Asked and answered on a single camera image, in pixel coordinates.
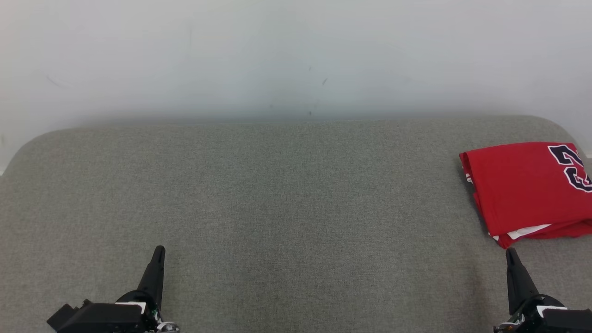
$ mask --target gray fabric surface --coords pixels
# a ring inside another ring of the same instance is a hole
[[[534,140],[572,138],[534,117],[43,135],[0,177],[2,327],[113,302],[162,244],[185,332],[490,332],[504,250],[458,154]],[[515,247],[541,292],[592,305],[591,237]]]

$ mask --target folded red shirt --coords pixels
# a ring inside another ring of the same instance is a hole
[[[525,236],[592,233],[592,181],[572,143],[516,143],[460,157],[481,216],[502,247]]]

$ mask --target white wall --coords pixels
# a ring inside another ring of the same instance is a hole
[[[592,152],[589,3],[4,0],[0,170],[50,130],[154,117],[534,114]]]

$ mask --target folded clothing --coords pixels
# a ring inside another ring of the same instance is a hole
[[[592,233],[592,181],[572,143],[526,142],[460,154],[500,246]]]

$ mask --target jersey number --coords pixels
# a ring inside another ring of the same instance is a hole
[[[578,176],[578,169],[575,167],[575,164],[584,168],[584,163],[578,156],[578,153],[572,151],[566,145],[549,146],[549,151],[553,154],[557,163],[561,165],[572,165],[566,167],[563,173],[573,187],[587,193],[592,193],[592,181],[590,177],[586,173],[584,173],[583,177]]]

